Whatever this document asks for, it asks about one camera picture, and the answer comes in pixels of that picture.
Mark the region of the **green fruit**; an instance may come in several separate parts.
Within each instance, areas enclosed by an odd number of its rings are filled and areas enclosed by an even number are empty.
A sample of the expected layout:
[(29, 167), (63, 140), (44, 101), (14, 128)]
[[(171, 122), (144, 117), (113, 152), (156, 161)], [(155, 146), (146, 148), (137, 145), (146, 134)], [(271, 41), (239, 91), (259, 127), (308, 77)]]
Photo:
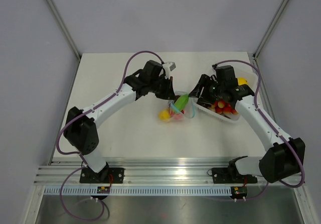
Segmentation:
[(177, 111), (182, 111), (189, 102), (189, 95), (183, 94), (174, 102), (174, 107)]

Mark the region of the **yellow bell pepper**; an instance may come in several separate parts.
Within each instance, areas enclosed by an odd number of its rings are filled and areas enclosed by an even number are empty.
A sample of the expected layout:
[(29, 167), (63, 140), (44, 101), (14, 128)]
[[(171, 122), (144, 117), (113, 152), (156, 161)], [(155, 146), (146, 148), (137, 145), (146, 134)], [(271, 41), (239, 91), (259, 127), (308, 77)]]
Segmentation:
[(171, 118), (170, 115), (170, 111), (168, 109), (164, 109), (162, 110), (159, 114), (158, 114), (158, 118), (161, 121), (168, 121)]

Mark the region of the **clear zip bag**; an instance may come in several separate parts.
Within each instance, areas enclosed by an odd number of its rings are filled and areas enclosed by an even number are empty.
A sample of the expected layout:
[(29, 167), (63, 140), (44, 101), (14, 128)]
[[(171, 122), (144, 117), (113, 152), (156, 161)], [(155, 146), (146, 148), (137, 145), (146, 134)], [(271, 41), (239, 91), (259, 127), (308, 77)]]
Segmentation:
[(183, 121), (196, 116), (196, 107), (188, 93), (175, 92), (175, 99), (169, 100), (167, 107), (160, 111), (158, 119), (163, 122)]

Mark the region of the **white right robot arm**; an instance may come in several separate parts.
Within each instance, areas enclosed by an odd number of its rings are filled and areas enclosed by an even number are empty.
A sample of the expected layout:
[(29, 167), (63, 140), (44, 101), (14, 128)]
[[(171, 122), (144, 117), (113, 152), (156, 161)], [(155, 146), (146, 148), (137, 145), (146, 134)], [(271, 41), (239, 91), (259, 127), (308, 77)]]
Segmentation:
[(257, 93), (248, 84), (239, 84), (231, 65), (213, 65), (215, 75), (202, 74), (189, 96), (201, 103), (224, 101), (240, 114), (261, 141), (262, 157), (238, 157), (229, 162), (228, 177), (239, 182), (245, 175), (261, 176), (267, 182), (283, 182), (300, 173), (305, 178), (303, 161), (305, 143), (283, 131), (257, 102)]

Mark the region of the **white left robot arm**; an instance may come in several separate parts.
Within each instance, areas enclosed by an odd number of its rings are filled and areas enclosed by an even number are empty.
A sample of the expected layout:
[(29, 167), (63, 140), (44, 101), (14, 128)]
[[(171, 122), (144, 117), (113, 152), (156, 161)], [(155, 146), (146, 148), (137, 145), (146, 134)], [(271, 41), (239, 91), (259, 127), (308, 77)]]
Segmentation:
[(113, 171), (98, 150), (98, 128), (114, 113), (139, 98), (154, 93), (156, 98), (175, 99), (171, 72), (173, 62), (146, 62), (144, 68), (124, 77), (121, 86), (112, 94), (89, 107), (68, 111), (63, 136), (83, 158), (82, 183), (108, 183)]

